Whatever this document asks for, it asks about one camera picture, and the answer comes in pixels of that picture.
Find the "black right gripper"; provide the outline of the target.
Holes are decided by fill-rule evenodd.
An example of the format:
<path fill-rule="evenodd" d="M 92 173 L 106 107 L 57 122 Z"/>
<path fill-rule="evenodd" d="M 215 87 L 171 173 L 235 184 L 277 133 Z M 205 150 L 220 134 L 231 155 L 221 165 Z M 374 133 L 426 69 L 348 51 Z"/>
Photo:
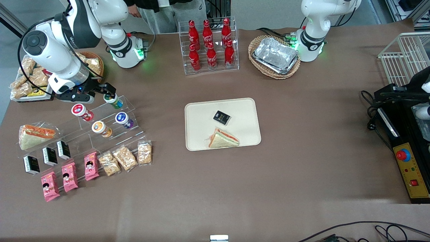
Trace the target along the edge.
<path fill-rule="evenodd" d="M 94 100 L 103 101 L 104 95 L 115 95 L 116 88 L 109 83 L 100 84 L 98 79 L 88 78 L 84 83 L 75 85 L 69 92 L 69 96 L 88 94 L 89 92 L 94 92 Z"/>

